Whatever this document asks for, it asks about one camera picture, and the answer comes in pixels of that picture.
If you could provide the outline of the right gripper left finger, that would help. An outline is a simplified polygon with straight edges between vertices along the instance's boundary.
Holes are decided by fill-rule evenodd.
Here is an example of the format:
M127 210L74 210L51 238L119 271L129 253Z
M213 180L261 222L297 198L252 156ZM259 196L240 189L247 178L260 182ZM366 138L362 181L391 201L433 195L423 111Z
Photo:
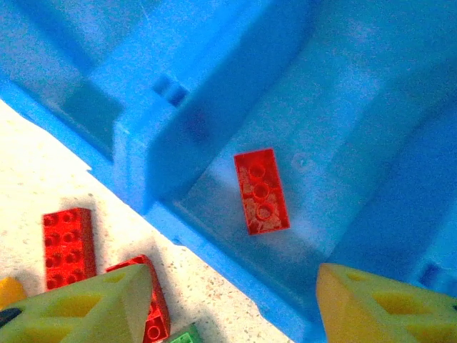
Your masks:
M142 343L152 293L145 264L28 297L0 343Z

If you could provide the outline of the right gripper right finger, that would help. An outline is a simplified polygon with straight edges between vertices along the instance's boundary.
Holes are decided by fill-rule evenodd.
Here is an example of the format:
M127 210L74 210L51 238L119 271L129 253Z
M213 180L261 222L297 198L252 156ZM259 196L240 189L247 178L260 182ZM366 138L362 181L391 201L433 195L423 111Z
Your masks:
M321 264L328 343L457 343L457 298L340 264Z

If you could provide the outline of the red lego brick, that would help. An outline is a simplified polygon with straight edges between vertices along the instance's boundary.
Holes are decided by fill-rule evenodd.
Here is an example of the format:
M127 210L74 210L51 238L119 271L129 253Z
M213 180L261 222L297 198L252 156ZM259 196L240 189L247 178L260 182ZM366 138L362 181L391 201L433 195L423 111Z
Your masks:
M246 152L233 159L248 233L288 229L290 221L274 150Z
M96 276L91 210L81 207L42 216L46 290Z
M132 264L147 265L149 267L152 280L151 303L149 305L149 312L146 318L142 343L157 343L159 341L163 341L170 336L171 322L166 300L151 260L146 255L140 254L137 257L133 257L124 262L108 267L105 271L111 272Z

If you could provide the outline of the green lego brick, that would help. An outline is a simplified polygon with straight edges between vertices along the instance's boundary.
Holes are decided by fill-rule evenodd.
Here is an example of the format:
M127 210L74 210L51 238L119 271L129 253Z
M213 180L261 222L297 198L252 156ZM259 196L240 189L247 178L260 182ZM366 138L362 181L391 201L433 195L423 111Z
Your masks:
M204 343L194 323L186 325L162 343Z

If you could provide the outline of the yellow lego brick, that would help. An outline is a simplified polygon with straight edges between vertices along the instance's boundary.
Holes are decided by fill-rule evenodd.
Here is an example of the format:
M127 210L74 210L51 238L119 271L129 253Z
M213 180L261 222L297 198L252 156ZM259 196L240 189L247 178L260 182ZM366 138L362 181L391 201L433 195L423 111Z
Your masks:
M25 298L26 292L17 279L6 277L0 280L0 311Z

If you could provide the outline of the blue three-compartment plastic bin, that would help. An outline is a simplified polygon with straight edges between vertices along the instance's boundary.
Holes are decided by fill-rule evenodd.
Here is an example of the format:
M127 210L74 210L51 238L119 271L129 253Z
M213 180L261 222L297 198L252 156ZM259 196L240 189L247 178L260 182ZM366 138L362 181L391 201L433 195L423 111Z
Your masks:
M0 0L0 99L295 343L322 262L457 297L457 0ZM250 235L263 149L290 227Z

